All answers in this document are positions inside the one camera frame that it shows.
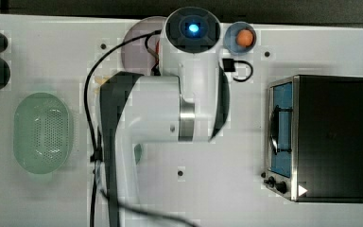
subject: green colander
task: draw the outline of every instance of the green colander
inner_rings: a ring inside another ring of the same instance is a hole
[[[36,93],[26,97],[14,115],[13,151],[17,162],[34,174],[46,174],[67,159],[73,140],[73,122],[57,97]]]

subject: black microwave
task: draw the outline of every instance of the black microwave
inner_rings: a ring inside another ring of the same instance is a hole
[[[296,202],[363,203],[363,78],[282,79],[268,104],[265,186]]]

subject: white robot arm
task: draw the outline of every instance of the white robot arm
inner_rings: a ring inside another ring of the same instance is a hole
[[[227,80],[218,61],[220,33],[220,22],[207,10],[179,9],[161,33],[162,76],[122,72],[102,85],[99,115],[110,198],[140,204],[135,145],[208,142],[221,129],[229,90],[222,89]],[[118,207],[109,205],[111,226],[133,225],[132,216],[119,217]]]

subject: table surface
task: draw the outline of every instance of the table surface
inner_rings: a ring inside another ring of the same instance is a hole
[[[82,105],[84,80],[104,53],[100,45],[121,43],[136,22],[0,15],[0,31],[9,38],[0,56],[11,70],[9,85],[0,91],[0,226],[88,226],[93,166]],[[138,166],[143,204],[208,227],[363,226],[363,204],[290,202],[265,189],[260,178],[268,84],[297,74],[363,76],[363,29],[253,26],[258,42],[238,59],[250,61],[254,74],[247,82],[230,82],[229,119],[215,141],[143,145]],[[269,58],[264,57],[267,51]],[[119,57],[119,52],[110,55],[95,75],[120,71]],[[13,116],[24,97],[43,91],[67,104],[76,132],[67,162],[51,175],[36,177],[14,158]],[[101,198],[95,219],[96,226],[108,226]]]

